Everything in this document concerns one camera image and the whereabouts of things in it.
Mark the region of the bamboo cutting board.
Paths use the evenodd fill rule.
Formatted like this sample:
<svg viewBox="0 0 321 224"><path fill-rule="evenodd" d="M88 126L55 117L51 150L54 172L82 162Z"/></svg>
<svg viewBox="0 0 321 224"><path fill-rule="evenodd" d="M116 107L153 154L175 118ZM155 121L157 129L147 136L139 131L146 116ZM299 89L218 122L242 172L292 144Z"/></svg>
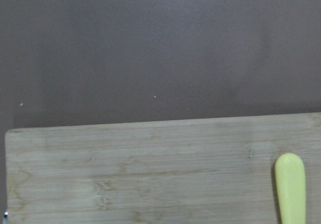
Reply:
<svg viewBox="0 0 321 224"><path fill-rule="evenodd" d="M320 114L6 133L10 223L280 223L274 162L299 155L320 223Z"/></svg>

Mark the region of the yellow plastic knife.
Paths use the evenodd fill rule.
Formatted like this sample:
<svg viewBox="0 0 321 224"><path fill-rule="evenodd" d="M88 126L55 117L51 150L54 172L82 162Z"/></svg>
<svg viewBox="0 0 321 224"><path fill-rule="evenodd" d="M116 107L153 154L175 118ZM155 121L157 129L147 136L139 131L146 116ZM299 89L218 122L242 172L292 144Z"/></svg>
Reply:
<svg viewBox="0 0 321 224"><path fill-rule="evenodd" d="M275 162L275 180L281 222L306 222L306 180L302 159L294 153L285 153Z"/></svg>

